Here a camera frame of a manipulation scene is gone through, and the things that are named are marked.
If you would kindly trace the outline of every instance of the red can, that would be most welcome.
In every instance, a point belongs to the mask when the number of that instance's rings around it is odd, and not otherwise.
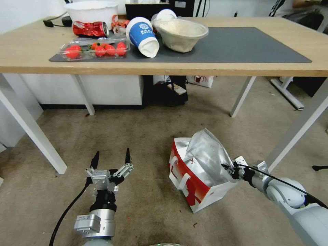
[[[73,23],[73,32],[79,37],[108,37],[109,30],[105,22],[83,23],[76,21]]]

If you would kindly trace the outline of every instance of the bag handle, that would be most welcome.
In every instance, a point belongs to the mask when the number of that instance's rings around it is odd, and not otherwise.
[[[178,179],[174,176],[174,174],[172,173],[172,169],[173,169],[173,164],[178,162],[178,158],[176,156],[174,156],[171,160],[170,160],[170,179],[172,181],[172,183],[174,184],[174,186],[178,189],[178,190],[182,190],[185,185],[187,180],[190,178],[190,175],[188,173],[185,173],[184,176],[182,177],[180,183],[178,181]]]

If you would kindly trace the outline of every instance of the white bucket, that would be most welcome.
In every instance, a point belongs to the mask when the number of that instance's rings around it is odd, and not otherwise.
[[[93,23],[102,21],[111,30],[112,17],[118,14],[117,1],[82,1],[64,5],[72,21]]]

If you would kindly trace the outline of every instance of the wooden table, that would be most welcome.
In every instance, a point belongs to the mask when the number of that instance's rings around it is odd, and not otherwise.
[[[328,76],[328,37],[282,18],[198,18],[208,27],[256,27],[312,60],[312,63],[79,63],[49,62],[59,47],[75,36],[70,28],[47,28],[42,21],[0,35],[0,73],[72,74],[91,115],[93,106],[80,74],[248,76],[231,116],[235,117],[256,76]],[[0,100],[39,147],[53,167],[66,165],[38,124],[0,74]],[[328,80],[311,104],[284,134],[266,159],[271,171],[328,106]]]

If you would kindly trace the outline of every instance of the white bowl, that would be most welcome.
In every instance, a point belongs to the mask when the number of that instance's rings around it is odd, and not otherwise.
[[[208,35],[208,27],[184,19],[156,20],[154,25],[163,43],[178,52],[189,52],[201,38]]]
[[[111,30],[112,17],[118,14],[117,1],[82,1],[64,5],[72,21],[93,23],[102,21]]]

